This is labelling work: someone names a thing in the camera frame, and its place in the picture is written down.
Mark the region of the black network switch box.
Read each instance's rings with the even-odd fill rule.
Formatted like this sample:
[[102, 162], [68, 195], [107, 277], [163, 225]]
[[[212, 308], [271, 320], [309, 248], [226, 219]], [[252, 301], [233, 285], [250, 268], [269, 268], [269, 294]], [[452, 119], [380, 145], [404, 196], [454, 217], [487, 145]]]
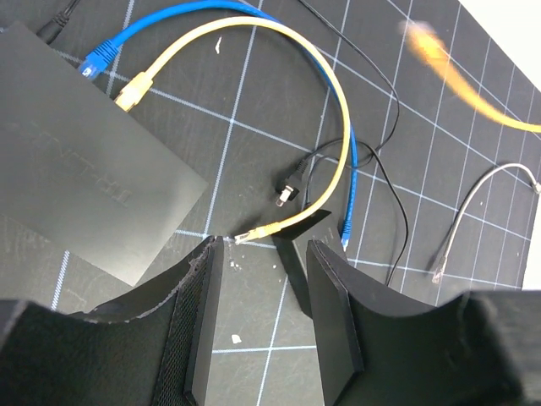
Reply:
[[21, 23], [1, 35], [1, 210], [135, 285], [206, 189]]

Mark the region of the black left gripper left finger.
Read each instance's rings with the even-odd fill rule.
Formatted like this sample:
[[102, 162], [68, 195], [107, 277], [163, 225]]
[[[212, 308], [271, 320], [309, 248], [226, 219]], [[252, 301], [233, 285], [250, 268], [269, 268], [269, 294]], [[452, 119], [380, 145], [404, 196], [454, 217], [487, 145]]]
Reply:
[[1, 303], [4, 405], [201, 405], [210, 372], [224, 243], [89, 312]]

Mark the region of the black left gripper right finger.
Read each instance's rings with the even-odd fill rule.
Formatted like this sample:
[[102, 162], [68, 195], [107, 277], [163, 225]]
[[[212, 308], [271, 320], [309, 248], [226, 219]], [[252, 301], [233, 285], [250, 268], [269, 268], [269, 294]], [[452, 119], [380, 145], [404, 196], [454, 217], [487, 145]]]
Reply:
[[307, 247], [328, 405], [537, 405], [540, 294], [473, 290], [432, 306]]

